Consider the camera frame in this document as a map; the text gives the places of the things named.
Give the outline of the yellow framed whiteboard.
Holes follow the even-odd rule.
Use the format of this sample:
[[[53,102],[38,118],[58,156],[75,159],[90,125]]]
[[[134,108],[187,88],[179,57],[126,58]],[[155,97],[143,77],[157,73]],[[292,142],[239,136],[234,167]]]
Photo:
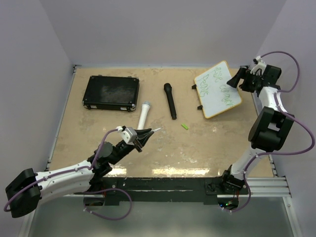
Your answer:
[[[237,88],[227,82],[232,79],[229,65],[221,61],[194,79],[204,117],[210,119],[242,103]]]

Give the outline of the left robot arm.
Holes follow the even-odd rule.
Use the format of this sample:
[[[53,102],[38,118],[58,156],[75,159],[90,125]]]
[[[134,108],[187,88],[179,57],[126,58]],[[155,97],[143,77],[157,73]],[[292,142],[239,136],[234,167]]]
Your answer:
[[[109,130],[97,150],[88,159],[57,170],[34,172],[23,170],[6,188],[4,212],[19,218],[34,211],[38,205],[75,193],[96,194],[102,189],[102,178],[112,166],[131,151],[141,152],[155,133],[150,128],[135,130],[118,126]]]

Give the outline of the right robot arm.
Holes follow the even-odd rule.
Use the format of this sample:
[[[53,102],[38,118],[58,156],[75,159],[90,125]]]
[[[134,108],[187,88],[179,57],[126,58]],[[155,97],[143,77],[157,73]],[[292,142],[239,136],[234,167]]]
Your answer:
[[[240,191],[246,184],[246,174],[256,165],[260,154],[268,155],[282,148],[293,120],[281,113],[280,86],[277,80],[281,68],[258,64],[253,69],[241,66],[227,85],[251,93],[256,93],[262,104],[261,112],[254,122],[248,141],[250,146],[243,156],[232,164],[222,175],[220,189],[226,194]]]

